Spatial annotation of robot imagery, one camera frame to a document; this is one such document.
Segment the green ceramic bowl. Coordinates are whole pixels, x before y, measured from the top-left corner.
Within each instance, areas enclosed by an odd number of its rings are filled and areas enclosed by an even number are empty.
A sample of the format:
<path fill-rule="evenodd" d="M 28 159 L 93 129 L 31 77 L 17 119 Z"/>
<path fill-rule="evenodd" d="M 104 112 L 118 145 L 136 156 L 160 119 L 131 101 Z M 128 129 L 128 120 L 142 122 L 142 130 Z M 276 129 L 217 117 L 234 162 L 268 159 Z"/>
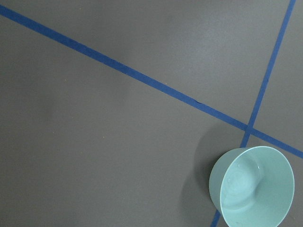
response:
<path fill-rule="evenodd" d="M 277 227 L 293 202 L 294 174 L 275 148 L 236 148 L 216 161 L 209 193 L 228 226 Z"/>

